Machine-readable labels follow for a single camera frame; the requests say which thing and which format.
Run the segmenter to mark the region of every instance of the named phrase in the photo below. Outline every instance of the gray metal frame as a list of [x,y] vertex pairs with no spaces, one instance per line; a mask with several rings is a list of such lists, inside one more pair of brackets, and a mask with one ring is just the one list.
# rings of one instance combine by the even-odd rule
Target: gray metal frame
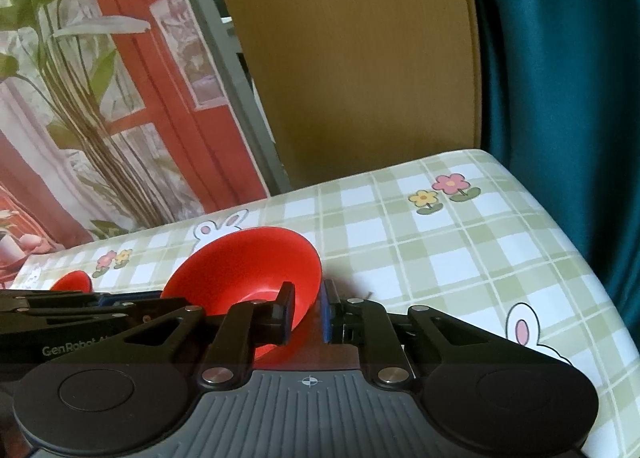
[[290,191],[289,178],[244,75],[228,26],[222,23],[213,0],[189,1],[267,189],[271,195]]

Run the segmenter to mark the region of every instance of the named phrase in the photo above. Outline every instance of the gray ribbed panel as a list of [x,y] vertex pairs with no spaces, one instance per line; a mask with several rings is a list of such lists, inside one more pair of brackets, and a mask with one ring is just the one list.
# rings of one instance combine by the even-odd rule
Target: gray ribbed panel
[[[427,424],[407,393],[360,371],[253,373],[235,391],[206,393],[187,422],[130,458],[469,458]],[[37,451],[35,458],[58,458]]]

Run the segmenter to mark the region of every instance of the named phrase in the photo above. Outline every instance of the tablecloth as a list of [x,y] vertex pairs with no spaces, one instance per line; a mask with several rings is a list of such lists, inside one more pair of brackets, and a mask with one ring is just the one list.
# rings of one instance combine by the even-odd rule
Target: tablecloth
[[600,398],[590,458],[640,457],[640,359],[604,288],[540,204],[489,154],[430,156],[47,256],[13,288],[71,270],[97,291],[159,289],[229,232],[281,226],[307,238],[345,297],[390,312],[427,304],[568,361]]

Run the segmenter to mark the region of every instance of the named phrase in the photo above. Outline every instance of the black round joint cover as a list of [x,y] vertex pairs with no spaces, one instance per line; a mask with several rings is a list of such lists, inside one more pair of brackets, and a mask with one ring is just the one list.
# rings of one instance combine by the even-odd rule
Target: black round joint cover
[[14,396],[25,435],[58,454],[103,456],[142,447],[188,408],[188,385],[170,364],[61,364],[31,370]]
[[598,414],[589,379],[562,362],[443,364],[423,385],[437,428],[480,454],[562,454],[584,443]]

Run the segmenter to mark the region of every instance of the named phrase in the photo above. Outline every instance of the crosshair symbol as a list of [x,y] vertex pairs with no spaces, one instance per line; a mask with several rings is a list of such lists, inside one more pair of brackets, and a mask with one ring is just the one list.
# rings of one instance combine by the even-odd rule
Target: crosshair symbol
[[322,382],[322,380],[318,380],[317,378],[309,375],[308,377],[305,377],[302,380],[299,380],[299,382],[302,382],[305,386],[308,386],[311,388],[312,386],[315,386],[318,382]]

